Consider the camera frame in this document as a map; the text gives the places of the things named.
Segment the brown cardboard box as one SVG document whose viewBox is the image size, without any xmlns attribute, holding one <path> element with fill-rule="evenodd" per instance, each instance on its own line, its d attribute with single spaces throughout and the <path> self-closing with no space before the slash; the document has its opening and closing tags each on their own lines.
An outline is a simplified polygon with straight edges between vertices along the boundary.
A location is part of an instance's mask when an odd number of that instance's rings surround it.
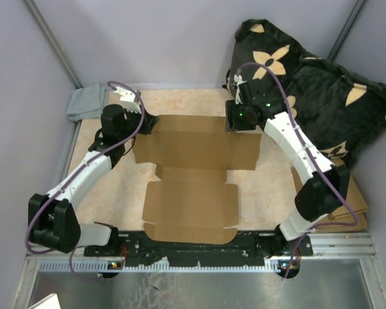
<svg viewBox="0 0 386 309">
<path fill-rule="evenodd" d="M 154 241 L 224 245 L 239 223 L 239 188 L 228 171 L 253 171 L 261 135 L 228 132 L 225 118 L 160 115 L 151 134 L 138 135 L 138 164 L 156 166 L 142 220 Z"/>
</svg>

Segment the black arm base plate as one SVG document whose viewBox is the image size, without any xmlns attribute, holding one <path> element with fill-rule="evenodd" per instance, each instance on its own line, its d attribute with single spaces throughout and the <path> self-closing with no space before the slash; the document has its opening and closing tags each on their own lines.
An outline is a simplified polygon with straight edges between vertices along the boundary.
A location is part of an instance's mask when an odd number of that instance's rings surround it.
<svg viewBox="0 0 386 309">
<path fill-rule="evenodd" d="M 86 257 L 118 258 L 110 262 L 108 269 L 151 267 L 159 261 L 167 261 L 170 267 L 216 268 L 229 270 L 265 267 L 267 260 L 278 258 L 274 269 L 284 276 L 290 269 L 289 278 L 300 270 L 300 259 L 312 256 L 309 237 L 286 241 L 276 230 L 240 230 L 232 241 L 224 245 L 154 241 L 143 231 L 113 230 L 109 243 L 91 245 L 84 249 Z"/>
</svg>

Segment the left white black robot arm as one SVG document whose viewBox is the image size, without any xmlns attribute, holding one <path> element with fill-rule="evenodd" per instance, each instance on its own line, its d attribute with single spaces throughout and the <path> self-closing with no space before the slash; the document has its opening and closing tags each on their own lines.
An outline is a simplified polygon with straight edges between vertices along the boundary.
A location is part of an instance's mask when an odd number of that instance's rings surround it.
<svg viewBox="0 0 386 309">
<path fill-rule="evenodd" d="M 125 144 L 137 135 L 152 133 L 159 118 L 148 113 L 143 104 L 139 113 L 119 104 L 106 106 L 101 114 L 101 127 L 81 163 L 56 187 L 46 194 L 34 194 L 28 202 L 28 228 L 24 244 L 71 253 L 76 248 L 98 246 L 112 256 L 121 241 L 113 235 L 113 227 L 105 223 L 81 225 L 76 216 L 78 206 L 93 186 L 124 157 Z"/>
</svg>

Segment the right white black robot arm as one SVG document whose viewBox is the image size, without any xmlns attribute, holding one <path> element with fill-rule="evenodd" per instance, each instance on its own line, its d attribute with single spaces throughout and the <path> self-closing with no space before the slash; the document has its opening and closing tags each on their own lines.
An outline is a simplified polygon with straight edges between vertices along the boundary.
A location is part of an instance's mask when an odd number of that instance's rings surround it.
<svg viewBox="0 0 386 309">
<path fill-rule="evenodd" d="M 266 98 L 256 80 L 238 80 L 235 88 L 235 99 L 226 102 L 226 130 L 260 127 L 287 155 L 302 184 L 295 197 L 295 210 L 275 228 L 275 250 L 288 255 L 296 248 L 296 239 L 342 206 L 350 174 L 311 143 L 283 98 Z"/>
</svg>

